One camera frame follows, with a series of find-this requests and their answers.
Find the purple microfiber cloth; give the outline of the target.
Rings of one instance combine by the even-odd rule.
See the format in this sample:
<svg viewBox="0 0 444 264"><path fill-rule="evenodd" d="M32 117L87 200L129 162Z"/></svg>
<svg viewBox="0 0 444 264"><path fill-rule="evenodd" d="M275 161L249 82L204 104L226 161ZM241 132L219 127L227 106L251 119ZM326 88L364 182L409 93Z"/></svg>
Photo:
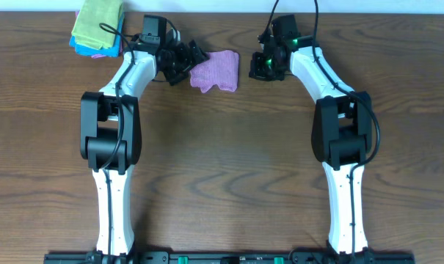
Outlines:
<svg viewBox="0 0 444 264"><path fill-rule="evenodd" d="M209 60L190 70L190 84L207 93L212 87L235 92L239 82L239 54L230 51L208 52Z"/></svg>

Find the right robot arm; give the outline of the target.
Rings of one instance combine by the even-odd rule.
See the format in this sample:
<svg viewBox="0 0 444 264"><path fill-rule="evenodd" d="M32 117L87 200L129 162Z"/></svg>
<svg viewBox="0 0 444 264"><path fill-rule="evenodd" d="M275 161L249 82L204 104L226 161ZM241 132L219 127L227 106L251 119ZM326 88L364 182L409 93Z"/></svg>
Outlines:
<svg viewBox="0 0 444 264"><path fill-rule="evenodd" d="M311 144L327 176L330 201L330 256L324 262L364 263L368 242L363 230L361 180L372 157L375 124L367 92L355 92L329 66L311 36L259 37L250 77L282 81L291 73L315 103Z"/></svg>

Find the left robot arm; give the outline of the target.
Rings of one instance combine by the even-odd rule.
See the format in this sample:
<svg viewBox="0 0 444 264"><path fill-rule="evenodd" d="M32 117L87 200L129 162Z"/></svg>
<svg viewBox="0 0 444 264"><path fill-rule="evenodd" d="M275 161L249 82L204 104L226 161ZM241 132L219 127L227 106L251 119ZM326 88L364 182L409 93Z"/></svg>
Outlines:
<svg viewBox="0 0 444 264"><path fill-rule="evenodd" d="M152 48L132 43L111 81L82 95L80 151L98 191L99 234L89 263L137 263L130 201L142 151L139 99L158 72L174 85L206 61L208 54L195 41Z"/></svg>

